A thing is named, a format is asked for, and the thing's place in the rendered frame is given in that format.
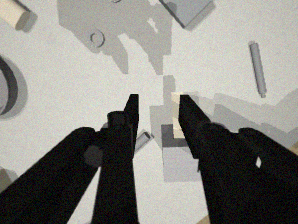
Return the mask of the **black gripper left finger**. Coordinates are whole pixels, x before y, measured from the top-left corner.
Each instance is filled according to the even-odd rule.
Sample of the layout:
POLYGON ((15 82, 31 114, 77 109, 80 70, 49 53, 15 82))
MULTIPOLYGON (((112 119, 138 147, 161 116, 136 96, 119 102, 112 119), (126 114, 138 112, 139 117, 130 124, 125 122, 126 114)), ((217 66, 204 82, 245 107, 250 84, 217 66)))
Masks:
POLYGON ((100 131, 73 130, 3 190, 0 224, 67 224, 99 167, 91 224, 140 224, 133 169, 139 94, 107 121, 100 131))

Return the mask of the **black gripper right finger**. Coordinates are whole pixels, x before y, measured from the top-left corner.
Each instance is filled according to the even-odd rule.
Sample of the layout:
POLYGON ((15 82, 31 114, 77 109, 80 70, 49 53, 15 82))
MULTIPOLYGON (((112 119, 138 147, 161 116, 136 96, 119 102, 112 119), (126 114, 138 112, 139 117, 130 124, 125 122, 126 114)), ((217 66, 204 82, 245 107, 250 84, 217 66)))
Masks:
POLYGON ((211 122, 189 95, 178 122, 199 159, 210 224, 298 224, 298 155, 254 128, 211 122))

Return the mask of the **beige rectangular tray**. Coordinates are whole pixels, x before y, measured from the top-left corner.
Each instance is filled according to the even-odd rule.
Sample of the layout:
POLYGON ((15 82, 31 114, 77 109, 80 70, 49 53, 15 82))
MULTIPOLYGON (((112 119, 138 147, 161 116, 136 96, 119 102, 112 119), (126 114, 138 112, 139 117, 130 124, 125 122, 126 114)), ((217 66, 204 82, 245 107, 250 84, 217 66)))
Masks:
POLYGON ((0 193, 12 183, 5 169, 0 169, 0 193))

